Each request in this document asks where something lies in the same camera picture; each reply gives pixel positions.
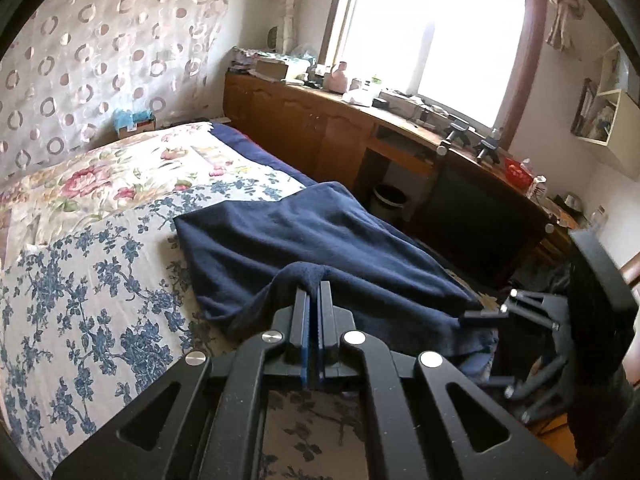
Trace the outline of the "navy blue garment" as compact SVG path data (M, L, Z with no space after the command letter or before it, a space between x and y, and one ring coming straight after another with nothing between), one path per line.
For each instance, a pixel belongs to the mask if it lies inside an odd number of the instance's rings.
M302 290L352 312L358 330L416 356L440 353L468 376L487 370L497 338L461 327L481 305L430 254L369 214L335 182L275 202L225 200L175 220L204 316L230 339L270 325Z

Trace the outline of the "black chair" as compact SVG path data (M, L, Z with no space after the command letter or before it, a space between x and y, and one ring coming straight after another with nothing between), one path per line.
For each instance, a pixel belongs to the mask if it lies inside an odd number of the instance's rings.
M521 192L441 145L410 228L457 276L482 292L498 292L553 224Z

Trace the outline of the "red snack bag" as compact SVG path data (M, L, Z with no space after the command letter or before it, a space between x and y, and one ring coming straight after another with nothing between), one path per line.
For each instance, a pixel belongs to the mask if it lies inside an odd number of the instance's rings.
M523 166L521 162L511 157L504 159L504 172L506 173L506 180L510 185L522 192L526 192L534 180L534 177L527 168Z

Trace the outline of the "blue floral white sheet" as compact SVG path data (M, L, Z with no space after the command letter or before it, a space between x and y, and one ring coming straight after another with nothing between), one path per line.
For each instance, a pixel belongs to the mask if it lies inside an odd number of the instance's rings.
M29 252L2 274L2 400L10 438L38 478L185 354L233 349L196 302L175 218L301 189L276 170L183 185Z

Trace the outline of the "long wooden cabinet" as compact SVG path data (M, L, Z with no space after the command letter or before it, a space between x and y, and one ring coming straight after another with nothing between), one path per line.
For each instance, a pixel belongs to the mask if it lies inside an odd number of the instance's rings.
M390 165L397 165L424 179L414 201L418 206L434 171L435 133L376 108L348 105L328 92L228 73L224 114L261 148L314 180L343 183L360 200L371 198ZM510 185L502 167L480 166ZM570 254L572 242L547 214L553 231L526 259L555 264Z

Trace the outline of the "pink ceramic jug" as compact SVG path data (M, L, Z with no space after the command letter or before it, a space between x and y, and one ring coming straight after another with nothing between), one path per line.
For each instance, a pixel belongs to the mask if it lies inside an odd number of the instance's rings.
M348 87L347 63L338 62L332 67L332 70L326 77L326 88L329 92L344 94L348 90Z

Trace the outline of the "cardboard box on cabinet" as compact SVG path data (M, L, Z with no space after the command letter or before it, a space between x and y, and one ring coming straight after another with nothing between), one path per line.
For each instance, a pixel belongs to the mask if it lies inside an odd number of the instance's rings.
M296 73L291 64L271 58L260 58L256 61L254 75L265 80L287 81L296 78Z

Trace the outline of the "floral pastel bed blanket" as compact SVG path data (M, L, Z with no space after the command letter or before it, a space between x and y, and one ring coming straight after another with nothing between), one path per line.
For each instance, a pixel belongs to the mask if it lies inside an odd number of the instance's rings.
M135 134L1 188L1 267L25 250L172 192L262 174L219 140L222 125L191 122Z

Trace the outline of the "blue tissue box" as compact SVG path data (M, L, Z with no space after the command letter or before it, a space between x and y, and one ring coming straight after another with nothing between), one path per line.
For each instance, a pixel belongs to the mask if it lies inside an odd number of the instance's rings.
M141 112L115 110L112 123L119 136L126 136L127 134L154 130L156 117L152 110L142 110Z

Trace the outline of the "sheer circle-patterned curtain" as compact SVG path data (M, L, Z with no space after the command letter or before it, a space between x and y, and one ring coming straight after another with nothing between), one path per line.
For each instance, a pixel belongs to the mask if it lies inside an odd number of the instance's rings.
M228 0L44 0L1 60L1 177L107 144L120 112L204 113Z

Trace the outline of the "white wall shelf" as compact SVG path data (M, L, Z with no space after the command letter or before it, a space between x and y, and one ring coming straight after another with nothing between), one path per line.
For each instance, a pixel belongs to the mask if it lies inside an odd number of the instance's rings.
M599 78L584 81L572 133L603 165L638 181L639 79L618 42L594 65Z

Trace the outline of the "window with wooden frame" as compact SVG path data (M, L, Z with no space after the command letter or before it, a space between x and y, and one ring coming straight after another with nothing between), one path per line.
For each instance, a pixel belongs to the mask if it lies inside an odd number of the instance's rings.
M532 91L546 0L332 0L320 60L378 77L510 148Z

